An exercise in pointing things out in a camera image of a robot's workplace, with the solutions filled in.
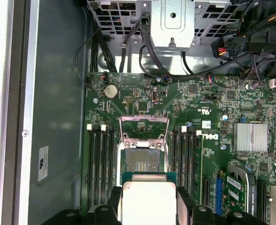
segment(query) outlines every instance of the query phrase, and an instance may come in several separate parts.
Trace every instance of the white label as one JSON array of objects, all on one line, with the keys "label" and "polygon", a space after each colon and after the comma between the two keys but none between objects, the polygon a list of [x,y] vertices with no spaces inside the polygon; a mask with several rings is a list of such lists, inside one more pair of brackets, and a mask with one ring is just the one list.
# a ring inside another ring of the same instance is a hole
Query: white label
[{"label": "white label", "polygon": [[38,181],[47,177],[48,170],[48,146],[39,149]]},{"label": "white label", "polygon": [[233,180],[231,177],[227,177],[227,182],[240,190],[241,185],[237,181]]},{"label": "white label", "polygon": [[235,194],[234,192],[230,191],[230,195],[235,198],[237,201],[239,201],[239,197],[237,194]]},{"label": "white label", "polygon": [[202,121],[202,128],[203,129],[211,129],[211,121],[210,120],[203,120]]}]

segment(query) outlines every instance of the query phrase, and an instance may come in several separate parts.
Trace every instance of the chipset heatsink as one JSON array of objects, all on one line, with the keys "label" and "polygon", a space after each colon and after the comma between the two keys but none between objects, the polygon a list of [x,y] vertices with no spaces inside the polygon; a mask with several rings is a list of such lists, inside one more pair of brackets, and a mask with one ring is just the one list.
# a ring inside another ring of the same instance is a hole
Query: chipset heatsink
[{"label": "chipset heatsink", "polygon": [[234,124],[234,151],[264,153],[268,151],[268,126],[258,123]]}]

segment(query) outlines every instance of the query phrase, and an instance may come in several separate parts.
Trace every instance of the ram slot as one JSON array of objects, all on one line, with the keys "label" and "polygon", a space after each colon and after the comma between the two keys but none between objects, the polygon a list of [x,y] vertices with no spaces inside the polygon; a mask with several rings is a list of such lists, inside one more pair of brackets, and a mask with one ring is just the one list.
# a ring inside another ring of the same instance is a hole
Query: ram slot
[{"label": "ram slot", "polygon": [[114,129],[109,126],[109,135],[108,135],[108,197],[111,195],[111,191],[113,188],[113,168],[114,168]]},{"label": "ram slot", "polygon": [[186,181],[186,186],[187,186],[187,191],[190,195],[193,194],[195,187],[197,184],[194,183],[194,175],[195,175],[195,135],[191,133],[186,134],[186,141],[187,143],[187,168],[188,168],[188,173],[187,173],[187,181]]},{"label": "ram slot", "polygon": [[102,148],[101,148],[101,183],[100,183],[100,203],[105,204],[106,184],[107,184],[107,148],[108,133],[102,131]]},{"label": "ram slot", "polygon": [[100,204],[100,143],[101,131],[95,131],[94,143],[94,205]]},{"label": "ram slot", "polygon": [[94,190],[94,169],[93,169],[93,158],[94,158],[94,132],[95,130],[89,131],[89,147],[88,147],[88,177],[87,177],[87,188],[88,188],[88,209],[93,206],[93,190]]}]

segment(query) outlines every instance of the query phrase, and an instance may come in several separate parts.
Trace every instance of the ventilation hole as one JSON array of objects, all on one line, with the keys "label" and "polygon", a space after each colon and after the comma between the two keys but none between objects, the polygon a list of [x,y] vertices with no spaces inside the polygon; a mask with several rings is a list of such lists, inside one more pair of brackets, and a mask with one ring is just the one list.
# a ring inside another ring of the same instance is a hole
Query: ventilation hole
[{"label": "ventilation hole", "polygon": [[213,18],[213,19],[216,19],[218,18],[219,14],[216,14],[216,13],[212,13],[209,18]]},{"label": "ventilation hole", "polygon": [[225,9],[225,13],[233,13],[234,10],[237,8],[237,6],[228,6],[226,9]]},{"label": "ventilation hole", "polygon": [[221,19],[227,19],[231,16],[231,14],[221,14],[219,18]]},{"label": "ventilation hole", "polygon": [[111,15],[119,15],[119,11],[110,11]]},{"label": "ventilation hole", "polygon": [[225,32],[227,32],[227,30],[219,30],[217,33],[218,34],[224,34]]},{"label": "ventilation hole", "polygon": [[112,26],[111,22],[100,22],[101,26]]},{"label": "ventilation hole", "polygon": [[221,27],[221,25],[213,25],[213,26],[212,26],[213,29],[218,29],[218,28],[220,28],[220,27]]},{"label": "ventilation hole", "polygon": [[112,28],[109,28],[109,27],[102,27],[101,30],[102,30],[102,31],[112,30]]},{"label": "ventilation hole", "polygon": [[129,16],[130,12],[129,11],[121,11],[121,15]]},{"label": "ventilation hole", "polygon": [[107,20],[111,20],[111,18],[109,16],[99,16],[99,21],[107,21]]},{"label": "ventilation hole", "polygon": [[223,11],[223,8],[217,8],[216,6],[209,6],[206,12],[210,13],[221,13]]},{"label": "ventilation hole", "polygon": [[217,30],[216,29],[211,29],[211,30],[209,30],[209,33],[216,33],[217,32]]}]

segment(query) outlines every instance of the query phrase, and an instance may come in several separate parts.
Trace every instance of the black cable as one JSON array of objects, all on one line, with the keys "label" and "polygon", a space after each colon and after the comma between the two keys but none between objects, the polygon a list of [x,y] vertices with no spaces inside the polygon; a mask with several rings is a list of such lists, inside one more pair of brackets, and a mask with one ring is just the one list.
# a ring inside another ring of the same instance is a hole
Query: black cable
[{"label": "black cable", "polygon": [[241,20],[247,15],[247,13],[251,10],[252,6],[256,3],[257,0],[251,0],[245,9],[242,11]]},{"label": "black cable", "polygon": [[[140,48],[140,52],[139,52],[139,65],[140,65],[141,70],[142,70],[145,74],[147,74],[147,75],[149,75],[149,76],[154,76],[154,75],[150,74],[149,72],[147,72],[147,71],[143,68],[142,63],[141,63],[141,60],[142,60],[142,51],[143,51],[143,49],[144,49],[145,47],[146,47],[146,46],[144,45],[144,46],[142,46],[142,47]],[[197,77],[200,77],[200,76],[208,75],[208,74],[211,74],[211,73],[213,73],[213,72],[215,72],[215,71],[217,71],[217,70],[219,70],[219,69],[222,69],[222,68],[224,68],[224,67],[226,67],[226,66],[228,66],[228,65],[230,65],[230,64],[232,64],[232,63],[235,63],[235,62],[237,62],[238,60],[241,60],[241,59],[245,58],[246,56],[249,56],[249,54],[248,54],[248,53],[245,53],[245,54],[243,54],[243,55],[240,55],[240,56],[238,56],[238,57],[232,59],[231,61],[225,62],[225,63],[223,63],[223,64],[221,64],[221,65],[219,65],[219,66],[217,66],[217,67],[211,68],[211,69],[209,69],[209,70],[205,70],[205,71],[203,71],[203,72],[194,73],[194,74],[192,74],[192,75],[172,75],[171,78],[173,78],[173,79],[175,79],[175,80],[179,80],[179,81],[186,81],[186,80],[194,79],[194,78],[197,78]]]},{"label": "black cable", "polygon": [[213,81],[211,81],[211,84],[213,86],[217,87],[217,88],[220,88],[220,89],[236,88],[236,87],[240,86],[241,84],[243,84],[244,82],[246,82],[247,79],[249,79],[251,75],[252,75],[252,70],[250,69],[250,71],[247,74],[247,76],[243,80],[241,80],[238,84],[235,84],[233,86],[228,86],[228,87],[226,87],[226,86],[220,86],[220,85],[218,85],[216,83],[213,83]]},{"label": "black cable", "polygon": [[[138,31],[139,27],[140,27],[140,20],[137,22],[136,26],[129,32],[129,34],[125,37],[125,39],[123,41],[123,44],[128,43],[130,37],[132,37]],[[127,55],[127,49],[122,48],[121,63],[120,63],[120,66],[119,66],[119,73],[123,72],[126,55]]]},{"label": "black cable", "polygon": [[99,28],[96,29],[89,38],[87,38],[83,43],[82,45],[78,48],[77,52],[76,52],[76,71],[77,71],[77,75],[78,77],[80,78],[81,82],[83,83],[83,85],[85,85],[86,87],[93,87],[95,84],[97,84],[99,81],[97,82],[94,82],[93,84],[89,84],[87,83],[83,76],[81,75],[81,72],[80,72],[80,68],[79,68],[79,65],[78,65],[78,55],[80,53],[80,51],[82,50],[82,48],[89,42],[91,41],[91,39],[99,32]]},{"label": "black cable", "polygon": [[145,23],[143,23],[141,25],[141,32],[142,32],[142,35],[143,35],[143,38],[144,38],[144,42],[146,44],[146,48],[148,50],[148,53],[149,55],[151,56],[154,64],[158,67],[158,69],[165,75],[167,75],[168,77],[173,77],[172,74],[170,74],[169,71],[167,71],[164,66],[160,63],[159,59],[157,58],[155,52],[153,51],[153,46],[152,46],[152,42],[151,42],[151,38],[150,38],[150,35],[148,33],[148,30],[147,30],[147,25]]},{"label": "black cable", "polygon": [[193,71],[189,68],[187,61],[186,61],[186,52],[182,52],[182,60],[183,60],[183,64],[185,66],[185,68],[187,69],[187,71],[192,75],[194,74]]},{"label": "black cable", "polygon": [[269,89],[267,89],[267,87],[265,87],[265,84],[262,82],[262,80],[260,78],[260,72],[259,72],[257,64],[256,64],[256,55],[253,55],[253,57],[252,57],[252,63],[253,63],[253,68],[255,70],[255,74],[256,74],[256,76],[258,78],[258,81],[259,81],[261,87],[264,90],[266,90],[267,92],[269,92],[269,93],[276,93],[276,90],[269,90]]}]

